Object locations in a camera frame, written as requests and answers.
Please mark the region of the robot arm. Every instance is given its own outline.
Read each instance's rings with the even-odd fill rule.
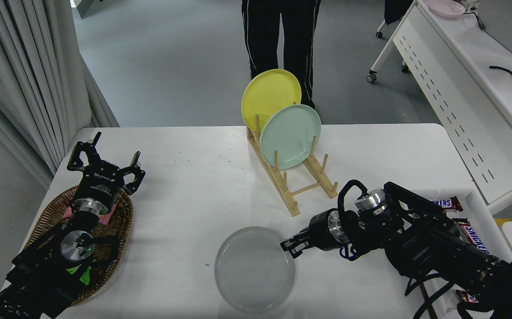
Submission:
[[[361,190],[355,201],[357,212],[344,210],[344,197],[353,186]],[[339,193],[337,208],[314,216],[308,227],[280,245],[293,258],[312,247],[325,251],[338,248],[350,261],[382,248],[402,276],[417,283],[437,276],[447,280],[448,284],[420,307],[414,319],[453,284],[479,299],[476,307],[458,305],[463,319],[471,318],[467,309],[494,310],[493,319],[512,318],[512,263],[461,240],[458,228],[440,206],[391,182],[383,190],[369,192],[359,181],[349,181]],[[430,271],[438,274],[428,276]]]
[[[67,169],[83,172],[70,206],[73,216],[42,234],[12,260],[15,267],[6,276],[11,283],[0,293],[0,319],[38,319],[42,313],[57,317],[83,292],[81,276],[89,267],[106,267],[117,258],[120,239],[116,236],[93,237],[99,216],[108,214],[120,189],[133,194],[144,179],[136,152],[130,166],[120,169],[104,161],[96,151],[100,132],[91,142],[78,142]],[[83,165],[84,152],[88,164]],[[125,183],[124,176],[134,174]],[[110,245],[110,257],[96,260],[95,245]]]

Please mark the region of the chair wheel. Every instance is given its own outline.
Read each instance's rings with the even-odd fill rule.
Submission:
[[[370,84],[374,84],[374,82],[377,80],[376,74],[371,74],[366,77],[366,81]]]

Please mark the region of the pink cloth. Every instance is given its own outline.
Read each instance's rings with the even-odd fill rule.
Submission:
[[[116,204],[114,204],[114,206],[112,206],[112,210],[110,210],[110,212],[108,214],[100,215],[100,219],[98,220],[98,222],[103,225],[108,225],[114,210],[116,210]],[[65,210],[65,213],[63,214],[63,219],[69,218],[71,216],[73,216],[73,209],[71,208],[71,206],[69,206],[69,208],[67,208],[67,210]]]

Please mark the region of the mint green plate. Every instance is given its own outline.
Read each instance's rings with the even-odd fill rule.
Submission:
[[[307,105],[290,105],[277,111],[260,135],[260,149],[266,163],[274,167],[277,150],[278,169],[284,170],[304,161],[311,154],[313,136],[321,134],[321,119]]]

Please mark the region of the gray plate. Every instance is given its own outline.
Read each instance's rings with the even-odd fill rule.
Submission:
[[[279,234],[263,227],[238,230],[222,244],[215,279],[222,297],[248,313],[264,313],[283,303],[295,283],[295,263],[282,251]]]

